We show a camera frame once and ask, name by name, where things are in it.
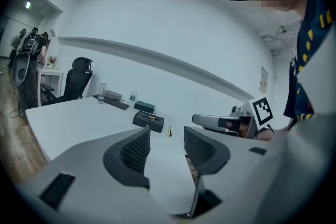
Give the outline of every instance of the chair armrest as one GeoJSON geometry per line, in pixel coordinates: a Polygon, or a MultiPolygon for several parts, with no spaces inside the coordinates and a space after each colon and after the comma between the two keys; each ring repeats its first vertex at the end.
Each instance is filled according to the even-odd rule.
{"type": "Polygon", "coordinates": [[[55,89],[53,87],[50,87],[48,84],[45,84],[45,83],[41,83],[41,88],[43,88],[44,90],[48,91],[48,92],[52,92],[54,91],[55,89]]]}

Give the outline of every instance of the gray desk surface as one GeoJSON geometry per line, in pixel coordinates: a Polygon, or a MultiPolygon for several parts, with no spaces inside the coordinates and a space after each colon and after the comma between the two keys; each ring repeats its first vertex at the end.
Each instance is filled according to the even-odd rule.
{"type": "MultiPolygon", "coordinates": [[[[137,112],[98,104],[93,97],[26,111],[31,129],[50,160],[78,143],[139,128],[132,124],[137,112]]],[[[150,180],[150,194],[167,214],[183,214],[190,211],[195,192],[181,143],[183,126],[176,126],[165,113],[157,114],[165,118],[165,124],[161,134],[151,132],[144,175],[150,180]],[[169,126],[172,137],[167,135],[169,126]]]]}

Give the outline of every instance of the black office chair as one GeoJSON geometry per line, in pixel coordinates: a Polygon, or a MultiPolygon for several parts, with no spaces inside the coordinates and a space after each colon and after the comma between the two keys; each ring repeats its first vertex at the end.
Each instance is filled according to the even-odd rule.
{"type": "Polygon", "coordinates": [[[82,94],[91,76],[92,60],[85,57],[78,57],[72,62],[72,69],[67,74],[67,81],[65,84],[64,95],[56,98],[52,92],[54,88],[41,83],[41,90],[47,94],[47,102],[42,105],[56,104],[66,101],[82,98],[82,94]]]}

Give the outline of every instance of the mesh chair back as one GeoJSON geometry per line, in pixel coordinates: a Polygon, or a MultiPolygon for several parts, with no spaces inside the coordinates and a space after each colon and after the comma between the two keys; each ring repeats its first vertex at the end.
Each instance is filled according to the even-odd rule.
{"type": "Polygon", "coordinates": [[[63,95],[63,102],[80,98],[91,76],[92,71],[85,72],[82,68],[69,70],[63,95]]]}

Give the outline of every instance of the keyboard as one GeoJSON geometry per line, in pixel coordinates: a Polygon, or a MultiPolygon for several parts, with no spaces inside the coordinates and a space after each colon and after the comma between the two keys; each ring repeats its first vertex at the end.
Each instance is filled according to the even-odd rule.
{"type": "MultiPolygon", "coordinates": [[[[95,94],[93,96],[94,98],[98,99],[98,95],[95,94]]],[[[128,104],[124,104],[122,102],[119,102],[118,100],[116,99],[111,99],[111,98],[108,98],[108,97],[104,97],[104,102],[107,103],[107,104],[110,104],[112,106],[115,106],[116,108],[119,108],[119,109],[127,109],[129,107],[128,104]]]]}

